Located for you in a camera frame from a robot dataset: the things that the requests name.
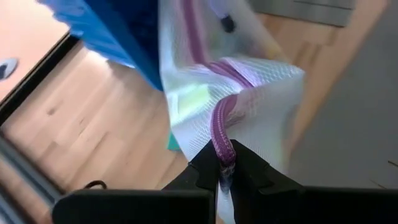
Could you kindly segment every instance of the black knob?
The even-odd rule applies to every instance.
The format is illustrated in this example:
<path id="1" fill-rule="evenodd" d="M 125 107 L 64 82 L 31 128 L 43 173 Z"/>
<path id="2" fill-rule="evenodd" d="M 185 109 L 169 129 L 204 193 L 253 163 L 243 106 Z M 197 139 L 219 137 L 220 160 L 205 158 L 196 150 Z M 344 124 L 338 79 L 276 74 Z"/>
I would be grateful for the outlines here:
<path id="1" fill-rule="evenodd" d="M 6 65 L 6 64 L 0 65 L 0 80 L 2 80 L 3 78 L 5 78 L 5 76 L 6 76 L 6 69 L 7 69 L 7 65 Z"/>
<path id="2" fill-rule="evenodd" d="M 235 31 L 235 22 L 232 20 L 232 17 L 230 15 L 221 19 L 221 24 L 223 25 L 223 29 L 225 32 L 230 34 Z"/>

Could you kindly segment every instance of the wooden floor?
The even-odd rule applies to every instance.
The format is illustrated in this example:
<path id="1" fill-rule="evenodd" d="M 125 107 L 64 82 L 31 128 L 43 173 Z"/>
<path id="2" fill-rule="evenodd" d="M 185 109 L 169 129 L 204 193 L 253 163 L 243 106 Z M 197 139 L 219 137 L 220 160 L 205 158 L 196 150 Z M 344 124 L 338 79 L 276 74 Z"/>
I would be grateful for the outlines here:
<path id="1" fill-rule="evenodd" d="M 388 4 L 358 0 L 344 29 L 260 15 L 292 62 L 307 71 L 292 142 Z M 134 70 L 76 47 L 1 127 L 5 135 L 67 190 L 102 179 L 111 188 L 160 189 L 186 166 L 165 150 L 164 96 Z M 48 208 L 0 161 L 0 181 L 38 223 Z"/>
<path id="2" fill-rule="evenodd" d="M 0 1 L 0 61 L 18 58 L 16 71 L 0 82 L 2 100 L 68 31 L 35 0 Z"/>

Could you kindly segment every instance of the gray surface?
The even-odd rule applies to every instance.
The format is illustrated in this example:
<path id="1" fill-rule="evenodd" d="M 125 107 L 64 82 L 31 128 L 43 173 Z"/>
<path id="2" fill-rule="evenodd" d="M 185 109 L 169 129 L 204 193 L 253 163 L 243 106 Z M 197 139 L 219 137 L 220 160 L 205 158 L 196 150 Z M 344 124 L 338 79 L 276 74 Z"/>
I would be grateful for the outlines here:
<path id="1" fill-rule="evenodd" d="M 54 205 L 63 195 L 63 191 L 48 179 L 48 177 L 44 176 L 35 164 L 22 155 L 8 140 L 2 137 L 0 137 L 0 158 L 14 168 L 19 176 L 42 197 L 48 206 Z"/>
<path id="2" fill-rule="evenodd" d="M 6 70 L 4 71 L 4 75 L 0 75 L 0 77 L 3 77 L 3 79 L 0 80 L 5 80 L 6 78 L 10 77 L 10 75 L 15 71 L 18 65 L 18 59 L 16 58 L 7 58 L 4 60 L 0 60 L 0 66 L 5 65 Z"/>
<path id="3" fill-rule="evenodd" d="M 295 2 L 304 2 L 320 6 L 338 7 L 342 9 L 354 9 L 355 0 L 294 0 Z"/>
<path id="4" fill-rule="evenodd" d="M 293 153 L 306 185 L 398 188 L 398 1 L 390 6 Z"/>
<path id="5" fill-rule="evenodd" d="M 346 26 L 352 10 L 320 6 L 293 0 L 248 0 L 253 10 L 259 13 L 285 16 L 334 26 Z"/>

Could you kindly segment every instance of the plastic bag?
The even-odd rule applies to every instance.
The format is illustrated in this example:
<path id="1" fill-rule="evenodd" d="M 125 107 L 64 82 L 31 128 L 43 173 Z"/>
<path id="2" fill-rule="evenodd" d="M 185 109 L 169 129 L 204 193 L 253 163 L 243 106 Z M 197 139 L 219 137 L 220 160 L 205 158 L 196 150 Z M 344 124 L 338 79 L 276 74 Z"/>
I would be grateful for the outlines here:
<path id="1" fill-rule="evenodd" d="M 160 74 L 187 159 L 212 139 L 230 166 L 229 139 L 236 139 L 285 174 L 285 121 L 301 99 L 303 71 L 286 62 L 244 0 L 159 2 Z M 221 21 L 228 16 L 232 32 Z M 234 222 L 227 190 L 219 189 L 218 214 Z"/>

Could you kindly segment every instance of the green object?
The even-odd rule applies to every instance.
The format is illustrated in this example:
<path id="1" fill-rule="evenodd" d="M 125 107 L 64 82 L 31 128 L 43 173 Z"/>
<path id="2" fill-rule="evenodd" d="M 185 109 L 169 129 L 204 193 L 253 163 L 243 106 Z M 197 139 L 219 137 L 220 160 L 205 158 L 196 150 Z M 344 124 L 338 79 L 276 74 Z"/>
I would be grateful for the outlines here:
<path id="1" fill-rule="evenodd" d="M 208 85 L 190 85 L 172 96 L 170 113 L 171 125 L 175 125 L 190 116 L 199 113 L 211 100 Z"/>
<path id="2" fill-rule="evenodd" d="M 171 151 L 181 151 L 180 146 L 178 145 L 178 142 L 172 133 L 170 133 L 169 145 L 167 146 L 167 149 Z"/>

